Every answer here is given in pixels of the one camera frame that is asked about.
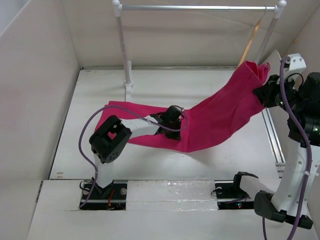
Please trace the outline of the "pink trousers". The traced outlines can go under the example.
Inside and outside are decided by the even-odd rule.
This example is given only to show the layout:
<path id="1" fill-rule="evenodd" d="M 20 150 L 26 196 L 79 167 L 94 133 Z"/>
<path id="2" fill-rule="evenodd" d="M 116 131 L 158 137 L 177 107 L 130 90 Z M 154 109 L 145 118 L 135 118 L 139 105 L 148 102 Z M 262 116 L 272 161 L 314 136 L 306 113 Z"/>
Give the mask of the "pink trousers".
<path id="1" fill-rule="evenodd" d="M 135 137 L 129 143 L 183 153 L 223 143 L 264 109 L 253 90 L 264 85 L 269 71 L 268 63 L 257 65 L 245 61 L 224 87 L 186 110 L 188 119 L 183 120 L 182 124 L 188 126 L 180 133 L 180 140 L 158 134 Z"/>

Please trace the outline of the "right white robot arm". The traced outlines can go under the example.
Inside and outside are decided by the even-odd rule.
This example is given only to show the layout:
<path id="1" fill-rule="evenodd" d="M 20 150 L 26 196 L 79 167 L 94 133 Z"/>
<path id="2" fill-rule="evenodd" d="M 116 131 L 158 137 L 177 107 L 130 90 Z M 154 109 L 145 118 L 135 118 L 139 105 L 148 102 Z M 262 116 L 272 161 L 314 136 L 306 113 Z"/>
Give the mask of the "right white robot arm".
<path id="1" fill-rule="evenodd" d="M 284 74 L 272 75 L 267 84 L 254 90 L 263 106 L 280 107 L 288 113 L 288 138 L 293 142 L 292 157 L 286 160 L 276 192 L 264 188 L 252 173 L 238 172 L 231 184 L 237 197 L 253 199 L 254 212 L 264 219 L 311 229 L 313 221 L 306 206 L 311 186 L 320 166 L 312 153 L 320 148 L 320 74 L 311 72 L 298 89 Z"/>

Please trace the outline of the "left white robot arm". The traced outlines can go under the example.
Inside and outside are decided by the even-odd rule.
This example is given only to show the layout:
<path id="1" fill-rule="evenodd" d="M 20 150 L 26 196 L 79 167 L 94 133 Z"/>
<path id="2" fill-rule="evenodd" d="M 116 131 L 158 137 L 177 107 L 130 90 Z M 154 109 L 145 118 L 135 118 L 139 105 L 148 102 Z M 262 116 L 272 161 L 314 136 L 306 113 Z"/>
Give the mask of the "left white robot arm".
<path id="1" fill-rule="evenodd" d="M 181 127 L 181 124 L 182 120 L 187 120 L 188 117 L 184 109 L 177 105 L 171 105 L 164 112 L 145 117 L 129 110 L 127 112 L 136 118 L 121 119 L 111 115 L 89 138 L 97 167 L 97 177 L 93 178 L 94 192 L 103 199 L 112 191 L 113 161 L 120 156 L 129 140 L 143 136 L 164 135 L 166 139 L 179 141 L 181 131 L 187 128 Z"/>

